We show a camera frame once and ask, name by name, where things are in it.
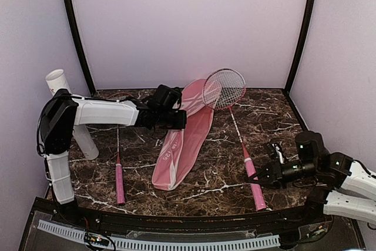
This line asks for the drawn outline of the pink racket bag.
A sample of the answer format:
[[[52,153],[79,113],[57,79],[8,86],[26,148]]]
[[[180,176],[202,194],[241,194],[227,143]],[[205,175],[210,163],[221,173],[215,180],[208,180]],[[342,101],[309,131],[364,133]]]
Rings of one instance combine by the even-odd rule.
[[[187,123],[182,130],[169,130],[153,171],[152,184],[159,190],[174,190],[193,168],[213,122],[214,110],[202,98],[205,80],[198,79],[182,91]]]

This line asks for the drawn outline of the white pink badminton racket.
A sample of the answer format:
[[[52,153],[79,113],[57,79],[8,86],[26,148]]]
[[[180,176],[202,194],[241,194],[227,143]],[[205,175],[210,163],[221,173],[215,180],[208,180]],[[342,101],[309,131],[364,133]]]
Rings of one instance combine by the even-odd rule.
[[[233,105],[241,100],[246,93],[246,82],[243,76],[234,69],[222,68],[210,74],[203,86],[202,98],[204,104],[214,110],[219,111],[228,109],[231,114],[240,144],[243,149],[244,165],[246,168],[247,176],[251,177],[255,174],[256,170],[253,161],[248,153],[243,138],[234,117],[232,110]]]

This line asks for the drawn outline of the red badminton racket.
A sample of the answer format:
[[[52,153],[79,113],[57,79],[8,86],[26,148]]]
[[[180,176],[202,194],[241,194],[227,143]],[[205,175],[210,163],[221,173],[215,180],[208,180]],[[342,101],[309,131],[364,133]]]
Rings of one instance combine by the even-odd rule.
[[[126,98],[132,98],[133,96],[127,92],[119,92],[111,95],[109,99],[111,100],[124,100]],[[117,160],[116,160],[116,196],[117,205],[124,206],[126,202],[124,187],[123,187],[123,169],[120,161],[120,126],[117,125],[116,129],[116,140],[117,140]]]

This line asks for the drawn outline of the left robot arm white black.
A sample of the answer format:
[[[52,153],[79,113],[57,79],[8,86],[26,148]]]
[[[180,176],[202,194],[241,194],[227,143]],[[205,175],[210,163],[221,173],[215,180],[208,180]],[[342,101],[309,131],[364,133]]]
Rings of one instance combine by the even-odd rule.
[[[62,205],[60,216],[70,225],[83,220],[82,211],[73,203],[75,195],[71,184],[68,155],[76,126],[111,124],[137,128],[182,130],[187,113],[181,109],[182,92],[179,88],[159,85],[155,93],[136,99],[99,99],[76,96],[60,89],[46,103],[36,130],[36,148],[44,158],[48,180],[57,202]]]

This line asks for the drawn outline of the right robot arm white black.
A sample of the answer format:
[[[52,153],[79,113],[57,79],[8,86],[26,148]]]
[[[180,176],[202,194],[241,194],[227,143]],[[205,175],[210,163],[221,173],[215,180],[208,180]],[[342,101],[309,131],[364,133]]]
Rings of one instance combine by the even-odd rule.
[[[251,170],[249,182],[270,189],[314,178],[316,185],[296,216],[296,222],[312,224],[322,215],[342,216],[375,224],[375,172],[341,152],[330,153],[318,132],[306,130],[295,136],[298,159],[284,157],[278,143],[266,144],[271,161]]]

